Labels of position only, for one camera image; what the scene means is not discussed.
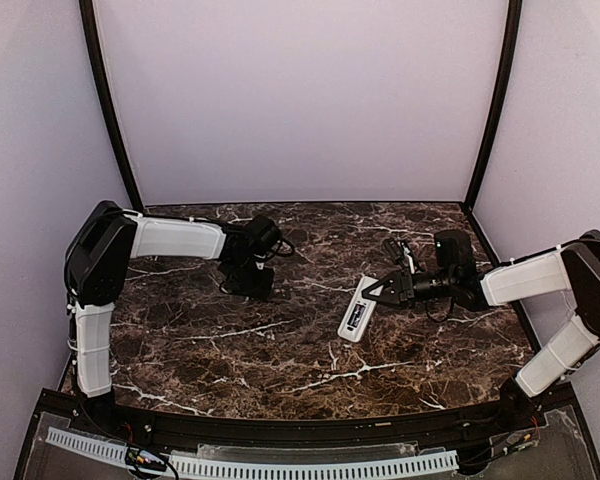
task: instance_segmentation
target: dark marble tabletop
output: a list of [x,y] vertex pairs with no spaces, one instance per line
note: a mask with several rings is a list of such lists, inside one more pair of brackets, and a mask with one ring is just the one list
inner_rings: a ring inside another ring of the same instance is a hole
[[[452,203],[298,203],[153,207],[151,213],[243,223],[262,213],[296,245],[271,262],[268,302],[222,294],[215,262],[130,264],[112,320],[122,405],[249,419],[335,419],[460,407],[498,398],[530,357],[510,308],[456,307],[442,324],[424,307],[378,306],[360,343],[337,328],[361,275],[394,267],[387,237],[408,239],[436,269],[433,233],[470,226]],[[489,268],[471,232],[479,268]],[[447,303],[432,305],[443,315]]]

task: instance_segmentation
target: lavender wall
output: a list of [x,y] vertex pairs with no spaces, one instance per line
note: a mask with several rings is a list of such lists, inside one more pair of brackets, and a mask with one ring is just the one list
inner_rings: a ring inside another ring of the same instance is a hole
[[[476,215],[502,258],[600,229],[600,0],[525,2]],[[542,341],[560,295],[525,304]],[[600,454],[600,353],[573,376]]]
[[0,2],[0,480],[67,359],[64,250],[102,198],[125,201],[78,2]]
[[147,203],[464,198],[506,0],[98,0]]

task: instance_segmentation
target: black cable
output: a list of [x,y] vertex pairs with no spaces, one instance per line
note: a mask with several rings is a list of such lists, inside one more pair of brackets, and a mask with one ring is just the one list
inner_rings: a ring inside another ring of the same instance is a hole
[[282,237],[282,239],[280,240],[280,245],[286,245],[288,248],[287,252],[280,252],[280,251],[276,251],[276,257],[290,257],[292,256],[294,253],[296,253],[296,247],[293,243],[291,243],[289,240],[287,240],[286,238]]
[[435,318],[429,312],[429,302],[430,302],[430,300],[427,300],[426,302],[424,302],[424,311],[427,314],[427,318],[429,320],[431,320],[433,323],[444,323],[447,320],[449,320],[449,317],[451,317],[451,314],[453,313],[453,309],[456,306],[455,300],[453,299],[453,297],[451,297],[451,300],[449,301],[449,310],[447,310],[447,313],[445,314],[445,316],[443,318]]
[[485,448],[484,450],[482,450],[480,453],[476,453],[473,457],[468,458],[466,460],[463,460],[462,462],[460,462],[460,465],[464,466],[470,466],[469,462],[471,462],[472,460],[475,460],[476,458],[481,457],[482,455],[484,455],[485,453],[490,452],[492,449],[502,445],[504,442],[506,442],[509,437],[511,436],[511,432],[509,433],[505,433],[504,437],[502,437],[500,440],[498,440],[497,442],[495,442],[494,444],[489,445],[487,448]]
[[490,417],[486,417],[486,418],[476,418],[476,419],[470,419],[470,418],[464,418],[464,419],[460,419],[460,420],[456,420],[455,422],[452,423],[453,426],[456,425],[464,425],[465,423],[468,423],[470,425],[484,425],[487,423],[491,423],[493,421],[495,421],[496,418],[498,418],[498,416],[500,415],[500,413],[502,413],[502,408],[499,408],[498,411],[491,415]]
[[506,454],[504,452],[500,452],[497,455],[494,455],[491,458],[488,458],[486,460],[483,460],[482,462],[475,462],[475,463],[461,463],[460,465],[463,467],[481,467],[481,466],[487,466],[489,465],[491,462],[504,457]]
[[571,243],[598,243],[598,244],[600,244],[600,240],[597,238],[579,238],[577,240],[572,240],[571,242],[568,242],[567,244],[570,245]]
[[136,443],[130,442],[129,440],[124,440],[122,438],[116,437],[115,435],[107,432],[105,429],[103,429],[100,425],[98,425],[95,420],[93,420],[93,418],[91,418],[91,415],[89,415],[87,413],[87,409],[84,406],[84,403],[82,402],[82,397],[81,397],[81,392],[80,389],[78,388],[78,366],[77,364],[73,366],[73,390],[74,393],[76,395],[76,400],[78,402],[78,406],[80,407],[80,410],[82,410],[83,415],[85,416],[85,418],[89,421],[89,423],[91,425],[93,425],[93,427],[98,430],[98,432],[100,432],[102,435],[104,435],[107,438],[111,438],[113,440],[118,440],[120,442],[123,442],[127,448],[129,447],[133,447],[133,448],[137,448],[140,451],[145,451],[151,455],[153,455],[154,457],[156,457],[157,459],[159,459],[169,470],[171,470],[173,472],[173,476],[175,478],[175,480],[180,480],[180,475],[178,474],[178,471],[174,468],[174,466],[171,464],[171,462],[169,462],[169,460],[163,458],[162,454],[159,454],[157,452],[154,452],[152,450],[149,450],[146,447],[142,447]]
[[[566,248],[569,245],[573,245],[574,243],[597,243],[600,245],[600,239],[597,238],[576,238],[574,240],[569,240],[566,243],[559,245],[559,248]],[[500,266],[506,267],[509,265],[516,265],[518,263],[522,263],[525,260],[529,260],[534,257],[538,257],[540,255],[544,255],[545,253],[551,253],[558,249],[558,247],[547,248],[546,250],[541,250],[540,252],[532,253],[530,255],[525,255],[524,257],[516,258],[510,262],[500,262]]]

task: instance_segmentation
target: white remote control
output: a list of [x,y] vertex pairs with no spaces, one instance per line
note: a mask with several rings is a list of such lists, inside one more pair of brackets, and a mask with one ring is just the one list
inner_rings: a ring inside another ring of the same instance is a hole
[[[338,335],[345,340],[350,342],[359,342],[362,339],[364,331],[369,325],[373,310],[376,308],[376,302],[373,300],[367,300],[362,298],[362,290],[376,283],[375,278],[363,276],[358,283],[358,288],[353,294],[353,299],[347,308],[340,327],[338,328]],[[380,295],[382,287],[378,287],[373,292],[373,295]]]

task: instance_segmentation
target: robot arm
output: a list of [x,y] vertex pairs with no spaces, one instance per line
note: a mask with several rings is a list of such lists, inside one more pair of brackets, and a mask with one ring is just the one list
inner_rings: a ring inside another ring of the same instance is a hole
[[[283,244],[290,247],[280,252]],[[182,256],[220,261],[225,293],[265,299],[273,270],[265,263],[293,247],[274,222],[256,216],[244,226],[199,219],[144,216],[101,202],[65,256],[65,286],[75,319],[71,338],[78,387],[87,397],[111,390],[109,328],[114,302],[124,287],[130,258]]]
[[503,385],[501,398],[513,403],[512,409],[521,400],[524,403],[540,395],[600,348],[599,231],[592,230],[552,251],[496,268],[485,274],[480,285],[489,305],[561,290],[573,291],[576,299],[575,312],[568,322],[513,380]]
[[[469,310],[561,290],[573,291],[577,307],[569,321],[501,388],[505,410],[522,410],[565,373],[600,348],[600,232],[592,230],[565,245],[545,250],[485,274],[478,274],[469,236],[447,230],[434,236],[439,271],[396,270],[368,286],[362,297],[405,308],[417,301],[451,297]],[[393,253],[396,259],[403,256]]]

